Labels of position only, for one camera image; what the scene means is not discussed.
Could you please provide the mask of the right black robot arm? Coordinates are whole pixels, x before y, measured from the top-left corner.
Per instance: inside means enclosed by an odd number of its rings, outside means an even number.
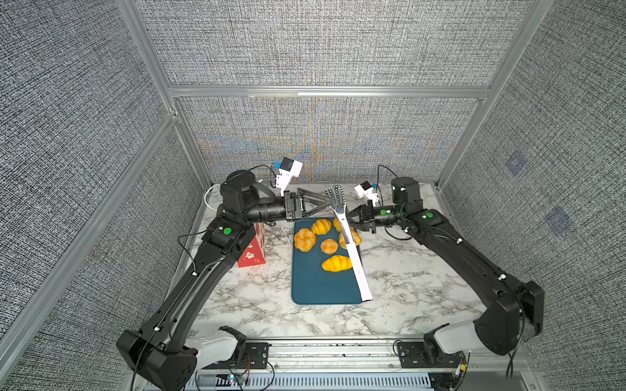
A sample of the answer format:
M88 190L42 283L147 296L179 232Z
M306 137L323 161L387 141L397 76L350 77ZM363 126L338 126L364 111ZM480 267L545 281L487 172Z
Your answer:
M399 177L391 186L391 205L376 206L371 201L360 205L348 213L350 225L361 231L400 227L448 263L486 308L475 320L445 324L425 334L423 355L428 363L481 348L500 356L512 354L542 332L543 288L501 269L463 239L440 211L425 208L416 180Z

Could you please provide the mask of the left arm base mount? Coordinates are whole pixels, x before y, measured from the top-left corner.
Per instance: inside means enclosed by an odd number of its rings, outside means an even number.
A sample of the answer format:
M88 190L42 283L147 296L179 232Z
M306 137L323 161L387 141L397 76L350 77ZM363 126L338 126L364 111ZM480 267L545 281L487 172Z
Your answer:
M236 348L228 360L204 366L202 369L266 369L270 346L264 342L247 342L244 348Z

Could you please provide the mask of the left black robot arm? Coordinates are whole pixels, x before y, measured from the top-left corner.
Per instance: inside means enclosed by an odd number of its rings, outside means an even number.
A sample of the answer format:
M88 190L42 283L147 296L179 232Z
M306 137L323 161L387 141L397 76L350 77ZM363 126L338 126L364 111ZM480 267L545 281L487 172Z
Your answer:
M231 173L220 185L223 203L201 238L192 264L155 314L139 330L126 330L117 349L137 376L160 390L182 390L197 368L246 365L246 337L221 327L204 347L186 344L192 324L218 282L256 236L258 223L297 221L331 204L323 193L298 189L276 195L251 170Z

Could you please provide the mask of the red white paper gift bag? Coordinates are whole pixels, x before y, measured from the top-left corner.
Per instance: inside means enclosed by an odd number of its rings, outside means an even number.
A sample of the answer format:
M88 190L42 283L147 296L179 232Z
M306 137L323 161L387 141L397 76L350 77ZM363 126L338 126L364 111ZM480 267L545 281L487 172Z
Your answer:
M204 194L204 204L215 216L222 212L221 201L218 200L219 185L211 185ZM254 237L247 245L244 252L236 262L238 269L256 267L267 263L265 254L266 225L264 223L254 224Z

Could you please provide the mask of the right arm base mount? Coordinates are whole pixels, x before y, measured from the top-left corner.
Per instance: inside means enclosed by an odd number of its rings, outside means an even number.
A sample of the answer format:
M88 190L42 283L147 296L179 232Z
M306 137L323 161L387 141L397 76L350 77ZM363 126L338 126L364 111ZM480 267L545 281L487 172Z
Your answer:
M456 368L463 355L439 352L430 342L395 340L393 353L399 358L401 368Z

